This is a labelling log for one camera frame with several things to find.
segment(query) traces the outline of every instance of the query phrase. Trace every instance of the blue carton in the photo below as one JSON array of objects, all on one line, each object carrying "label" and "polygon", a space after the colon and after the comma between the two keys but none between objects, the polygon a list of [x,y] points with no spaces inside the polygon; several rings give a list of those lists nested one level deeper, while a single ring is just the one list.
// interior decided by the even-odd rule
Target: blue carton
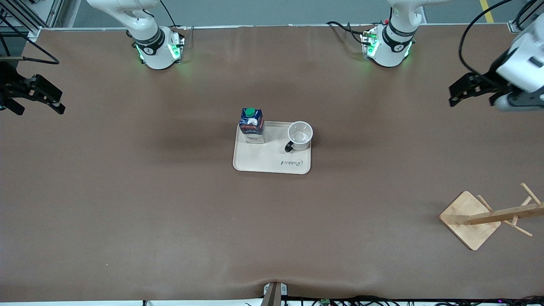
[{"label": "blue carton", "polygon": [[260,109],[242,108],[238,125],[246,143],[264,143],[264,117]]}]

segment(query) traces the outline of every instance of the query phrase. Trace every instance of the mug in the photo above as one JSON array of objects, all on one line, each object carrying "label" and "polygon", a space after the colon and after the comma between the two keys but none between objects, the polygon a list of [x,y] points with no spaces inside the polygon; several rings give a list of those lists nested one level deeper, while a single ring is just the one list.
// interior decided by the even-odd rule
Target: mug
[{"label": "mug", "polygon": [[312,136],[313,129],[308,123],[304,121],[291,123],[287,129],[287,137],[289,137],[289,142],[285,146],[285,152],[289,153],[292,150],[306,150],[310,146]]}]

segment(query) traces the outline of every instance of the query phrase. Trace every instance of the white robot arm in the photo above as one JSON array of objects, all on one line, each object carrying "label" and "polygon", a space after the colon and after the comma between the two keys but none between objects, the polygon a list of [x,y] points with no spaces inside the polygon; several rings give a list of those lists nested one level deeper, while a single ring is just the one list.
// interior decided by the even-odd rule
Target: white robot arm
[{"label": "white robot arm", "polygon": [[423,19],[422,6],[448,1],[451,0],[387,0],[391,18],[386,25],[361,35],[363,53],[381,66],[399,65],[408,56],[413,35]]},{"label": "white robot arm", "polygon": [[469,97],[495,93],[489,101],[501,111],[544,111],[544,15],[514,39],[489,72],[467,73],[449,90],[452,107]]},{"label": "white robot arm", "polygon": [[136,42],[141,59],[153,69],[165,69],[181,59],[184,39],[168,27],[159,27],[145,10],[159,0],[87,0],[95,9],[121,22]]}]

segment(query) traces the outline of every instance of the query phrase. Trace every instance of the table surface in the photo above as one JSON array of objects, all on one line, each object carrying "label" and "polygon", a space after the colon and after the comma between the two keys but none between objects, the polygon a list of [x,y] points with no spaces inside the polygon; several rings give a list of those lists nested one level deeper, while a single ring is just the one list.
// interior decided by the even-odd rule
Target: table surface
[{"label": "table surface", "polygon": [[[476,252],[438,220],[462,191],[494,209],[544,196],[544,113],[448,104],[464,26],[423,26],[402,66],[364,61],[327,27],[195,30],[184,62],[141,65],[124,32],[42,31],[58,66],[21,63],[66,113],[2,112],[0,301],[542,293],[544,227]],[[478,69],[510,45],[475,26]],[[27,46],[26,56],[41,56]],[[232,167],[242,107],[312,124],[306,175]]]}]

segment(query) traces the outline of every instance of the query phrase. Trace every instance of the wooden mug tree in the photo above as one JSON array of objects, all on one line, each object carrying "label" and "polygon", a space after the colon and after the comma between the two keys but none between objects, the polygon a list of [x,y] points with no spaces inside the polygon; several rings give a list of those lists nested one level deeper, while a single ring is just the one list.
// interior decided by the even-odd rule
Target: wooden mug tree
[{"label": "wooden mug tree", "polygon": [[471,250],[477,250],[501,223],[531,237],[533,234],[518,227],[517,221],[543,216],[544,206],[525,183],[521,186],[529,194],[521,206],[494,211],[481,195],[476,198],[464,191],[440,214],[440,221]]}]

